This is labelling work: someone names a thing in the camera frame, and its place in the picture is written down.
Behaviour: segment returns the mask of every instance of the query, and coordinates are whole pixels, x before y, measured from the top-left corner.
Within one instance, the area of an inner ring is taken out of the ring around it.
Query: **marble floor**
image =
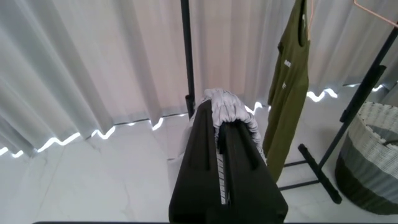
[[[297,150],[305,144],[319,161],[341,123],[338,119],[355,88],[338,98],[328,94],[318,103],[307,98],[287,162],[302,160]],[[371,100],[379,100],[378,91]],[[267,108],[256,110],[262,134]],[[167,159],[175,157],[187,116],[165,118],[153,131],[148,121],[118,126],[109,139],[94,136],[66,146],[53,145],[33,159],[0,156],[0,223],[37,221],[167,222],[170,201]],[[334,184],[337,150],[323,168]],[[283,170],[279,186],[312,180],[308,165]],[[398,222],[398,215],[366,212],[343,196],[334,204],[320,184],[282,192],[289,212],[287,222]]]

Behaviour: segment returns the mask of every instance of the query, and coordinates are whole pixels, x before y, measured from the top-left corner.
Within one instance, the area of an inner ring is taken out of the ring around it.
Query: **laundry basket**
[[[337,186],[357,206],[398,214],[398,108],[365,102],[338,156]]]

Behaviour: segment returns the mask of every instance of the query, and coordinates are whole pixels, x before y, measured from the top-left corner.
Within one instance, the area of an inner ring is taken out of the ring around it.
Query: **garment rack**
[[[190,13],[189,13],[188,0],[181,0],[181,12],[182,12],[185,60],[187,63],[187,80],[188,80],[188,95],[185,97],[185,100],[187,103],[188,115],[189,118],[191,118],[195,109],[195,89],[194,89],[194,79],[193,79],[192,40],[191,40]],[[391,48],[391,45],[394,43],[397,35],[398,35],[398,28],[394,27],[391,33],[389,34],[387,40],[385,41],[384,45],[382,46],[381,50],[374,59],[371,67],[366,73],[360,86],[356,90],[349,105],[341,115],[340,122],[342,122],[343,124],[341,125],[340,130],[337,132],[335,138],[329,145],[329,148],[326,150],[326,153],[322,157],[319,164],[312,157],[307,147],[305,147],[304,144],[300,144],[298,146],[298,150],[303,155],[304,160],[298,162],[291,162],[285,164],[284,166],[284,167],[290,167],[290,166],[297,166],[300,164],[308,164],[311,170],[316,175],[317,179],[298,184],[288,185],[285,187],[280,187],[279,190],[295,189],[297,187],[303,187],[303,186],[321,183],[322,186],[325,188],[325,190],[328,192],[332,201],[334,201],[337,204],[341,203],[341,196],[339,195],[335,187],[331,184],[329,178],[323,173],[322,168],[325,165],[326,161],[329,159],[331,153],[336,148],[340,139],[343,137],[345,131],[348,129],[348,126],[349,124],[351,124],[356,113],[359,111],[360,107],[365,102],[366,98],[369,96],[372,88],[375,86],[375,84],[378,82],[381,75],[385,71],[386,67],[381,65],[381,62],[383,58],[386,56],[389,49]]]

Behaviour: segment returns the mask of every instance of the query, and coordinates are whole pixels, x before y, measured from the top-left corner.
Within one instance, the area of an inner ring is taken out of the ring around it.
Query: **vertical black pole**
[[[365,102],[366,98],[370,94],[370,91],[377,83],[379,78],[381,77],[382,73],[385,71],[386,67],[380,65],[381,61],[383,60],[384,56],[386,56],[388,50],[390,49],[391,45],[394,43],[396,37],[398,35],[398,28],[394,28],[390,35],[388,36],[386,42],[382,46],[380,52],[378,53],[376,59],[373,61],[370,69],[365,75],[362,83],[356,90],[353,99],[350,101],[347,109],[343,113],[340,118],[340,121],[344,122],[341,126],[340,130],[338,131],[337,135],[331,142],[328,150],[326,151],[325,155],[322,157],[322,160],[319,162],[318,171],[320,172],[325,162],[330,157],[331,153],[337,146],[338,142],[340,141],[341,137],[343,137],[345,131],[348,129],[349,124],[353,121],[356,113],[361,108],[362,104]]]
[[[182,28],[184,34],[185,62],[187,64],[188,95],[185,96],[189,118],[195,110],[195,85],[193,82],[191,23],[189,15],[189,0],[181,0]]]

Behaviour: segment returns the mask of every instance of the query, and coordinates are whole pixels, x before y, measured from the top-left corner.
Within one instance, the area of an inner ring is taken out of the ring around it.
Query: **curtain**
[[[398,1],[359,2],[398,19]],[[197,101],[224,88],[250,108],[266,104],[293,3],[190,1]],[[310,91],[359,83],[391,29],[352,1],[314,0]],[[32,156],[70,136],[186,112],[178,0],[3,0],[0,41],[0,150]],[[398,78],[397,43],[383,64],[387,86]]]

